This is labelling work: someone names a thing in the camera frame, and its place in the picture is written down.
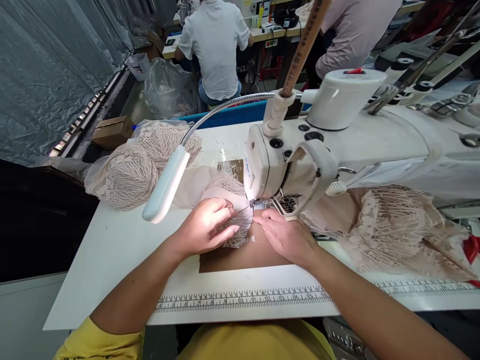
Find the brown mat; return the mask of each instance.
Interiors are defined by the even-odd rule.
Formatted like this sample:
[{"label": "brown mat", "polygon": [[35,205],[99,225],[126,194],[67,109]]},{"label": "brown mat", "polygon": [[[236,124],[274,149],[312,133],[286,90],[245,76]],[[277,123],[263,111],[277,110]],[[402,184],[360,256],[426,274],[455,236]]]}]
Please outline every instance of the brown mat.
[{"label": "brown mat", "polygon": [[[255,210],[254,216],[261,216],[263,210]],[[248,230],[249,241],[240,248],[219,247],[200,255],[200,273],[217,271],[264,268],[278,265],[290,265],[275,252],[260,224],[252,222]]]}]

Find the white bin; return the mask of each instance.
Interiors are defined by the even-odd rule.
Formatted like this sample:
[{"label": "white bin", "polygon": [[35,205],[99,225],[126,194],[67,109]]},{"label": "white bin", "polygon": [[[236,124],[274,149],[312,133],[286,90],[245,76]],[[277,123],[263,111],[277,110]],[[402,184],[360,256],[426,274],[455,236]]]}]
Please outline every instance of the white bin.
[{"label": "white bin", "polygon": [[145,81],[150,72],[150,61],[146,53],[131,55],[125,61],[138,82]]}]

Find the plastic curtain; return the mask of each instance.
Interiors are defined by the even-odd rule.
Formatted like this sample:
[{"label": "plastic curtain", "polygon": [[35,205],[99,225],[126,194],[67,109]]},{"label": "plastic curtain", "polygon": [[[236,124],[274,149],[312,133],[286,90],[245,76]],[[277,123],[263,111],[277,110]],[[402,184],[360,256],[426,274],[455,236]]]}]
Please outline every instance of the plastic curtain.
[{"label": "plastic curtain", "polygon": [[0,158],[47,155],[133,51],[122,0],[0,2]]}]

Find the cardboard box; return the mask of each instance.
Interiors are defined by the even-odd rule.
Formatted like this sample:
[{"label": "cardboard box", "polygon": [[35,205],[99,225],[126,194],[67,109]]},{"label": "cardboard box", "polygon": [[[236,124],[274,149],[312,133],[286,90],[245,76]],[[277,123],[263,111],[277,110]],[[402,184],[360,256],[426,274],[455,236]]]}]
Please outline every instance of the cardboard box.
[{"label": "cardboard box", "polygon": [[114,150],[132,137],[133,125],[128,116],[102,120],[97,124],[91,140],[105,150]]},{"label": "cardboard box", "polygon": [[148,57],[148,61],[152,62],[153,59],[155,58],[161,58],[162,56],[160,55],[160,51],[157,48],[156,45],[150,45],[150,46],[145,46],[142,48],[139,48],[137,51],[137,54],[143,54],[146,53],[146,56]]}]

